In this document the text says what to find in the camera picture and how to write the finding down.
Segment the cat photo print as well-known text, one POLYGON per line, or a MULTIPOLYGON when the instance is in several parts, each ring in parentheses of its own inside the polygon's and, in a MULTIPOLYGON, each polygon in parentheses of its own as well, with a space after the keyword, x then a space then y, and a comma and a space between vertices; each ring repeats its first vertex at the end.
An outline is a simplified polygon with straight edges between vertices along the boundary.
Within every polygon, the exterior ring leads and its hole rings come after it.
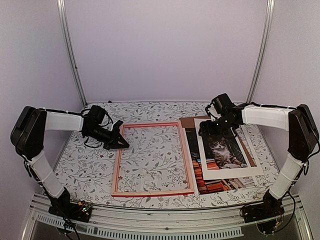
POLYGON ((204 180, 195 128, 185 128, 197 191, 200 195, 226 192, 256 186, 255 176, 204 180))

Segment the white mat board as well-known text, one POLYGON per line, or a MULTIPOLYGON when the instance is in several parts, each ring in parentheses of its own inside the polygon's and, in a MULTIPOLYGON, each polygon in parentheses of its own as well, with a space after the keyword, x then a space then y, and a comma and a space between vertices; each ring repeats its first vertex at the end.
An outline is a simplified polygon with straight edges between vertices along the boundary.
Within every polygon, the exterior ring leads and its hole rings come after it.
POLYGON ((198 134, 197 142, 204 180, 253 177, 263 174, 261 164, 253 157, 255 166, 237 160, 230 152, 225 140, 236 138, 233 132, 228 138, 222 135, 199 136, 198 134))

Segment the red wooden picture frame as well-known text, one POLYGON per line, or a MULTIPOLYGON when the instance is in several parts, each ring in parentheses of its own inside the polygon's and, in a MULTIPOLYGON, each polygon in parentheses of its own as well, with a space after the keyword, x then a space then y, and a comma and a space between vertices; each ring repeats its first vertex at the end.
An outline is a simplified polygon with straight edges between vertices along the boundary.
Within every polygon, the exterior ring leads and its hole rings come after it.
POLYGON ((127 123, 120 133, 130 146, 114 164, 113 197, 165 197, 194 193, 192 167, 180 121, 127 123))

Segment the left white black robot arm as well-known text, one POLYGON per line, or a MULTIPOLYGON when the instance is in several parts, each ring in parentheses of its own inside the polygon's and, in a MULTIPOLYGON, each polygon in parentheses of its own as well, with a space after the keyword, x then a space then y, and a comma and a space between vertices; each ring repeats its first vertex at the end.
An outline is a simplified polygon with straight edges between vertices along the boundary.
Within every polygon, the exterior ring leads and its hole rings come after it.
POLYGON ((10 141, 16 153, 23 158, 29 176, 50 198, 57 200, 55 209, 63 217, 70 217, 75 211, 74 205, 69 202, 69 192, 59 182, 45 156, 45 133, 80 132, 84 138, 93 138, 101 143, 105 150, 127 149, 130 145, 120 133, 122 125, 123 121, 114 122, 98 105, 80 113, 25 106, 10 134, 10 141))

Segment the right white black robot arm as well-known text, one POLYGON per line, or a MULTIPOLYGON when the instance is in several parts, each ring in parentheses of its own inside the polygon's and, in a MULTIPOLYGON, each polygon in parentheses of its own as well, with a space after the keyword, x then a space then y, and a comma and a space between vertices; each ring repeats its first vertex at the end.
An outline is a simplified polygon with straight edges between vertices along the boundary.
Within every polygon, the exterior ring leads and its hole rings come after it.
POLYGON ((280 172, 259 206, 262 218, 269 218, 278 210, 278 203, 290 192, 301 174, 307 174, 310 158, 320 152, 320 134, 310 107, 245 102, 235 104, 226 93, 213 98, 206 111, 215 115, 199 124, 201 137, 223 136, 240 126, 257 126, 280 172))

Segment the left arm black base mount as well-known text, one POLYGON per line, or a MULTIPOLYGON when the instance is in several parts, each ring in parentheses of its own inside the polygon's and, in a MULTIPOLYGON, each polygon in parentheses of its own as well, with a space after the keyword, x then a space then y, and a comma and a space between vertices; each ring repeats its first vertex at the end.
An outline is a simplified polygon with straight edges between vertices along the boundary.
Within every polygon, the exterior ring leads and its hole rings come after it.
POLYGON ((71 202, 71 196, 65 188, 59 197, 48 195, 50 207, 48 212, 52 215, 69 220, 88 223, 92 214, 92 205, 84 200, 77 203, 71 202))

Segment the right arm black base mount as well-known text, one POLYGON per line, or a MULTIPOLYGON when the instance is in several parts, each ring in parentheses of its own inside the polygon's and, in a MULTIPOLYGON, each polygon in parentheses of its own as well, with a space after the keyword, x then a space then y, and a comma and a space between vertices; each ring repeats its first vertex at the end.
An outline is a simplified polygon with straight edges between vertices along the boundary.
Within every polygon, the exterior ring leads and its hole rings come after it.
POLYGON ((240 209, 239 215, 244 219, 245 223, 280 216, 285 213, 282 205, 282 199, 282 197, 276 199, 268 190, 262 198, 262 203, 255 205, 245 204, 240 209))

